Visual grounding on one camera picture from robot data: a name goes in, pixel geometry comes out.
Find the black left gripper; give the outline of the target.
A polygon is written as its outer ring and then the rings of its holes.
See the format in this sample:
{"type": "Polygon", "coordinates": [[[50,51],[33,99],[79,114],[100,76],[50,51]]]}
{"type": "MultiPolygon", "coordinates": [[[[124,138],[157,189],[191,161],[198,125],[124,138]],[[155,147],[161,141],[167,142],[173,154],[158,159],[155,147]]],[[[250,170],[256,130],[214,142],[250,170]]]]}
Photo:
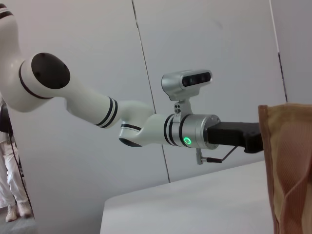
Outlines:
{"type": "Polygon", "coordinates": [[[207,129],[210,144],[243,147],[245,153],[263,151],[259,123],[219,122],[207,129]]]}

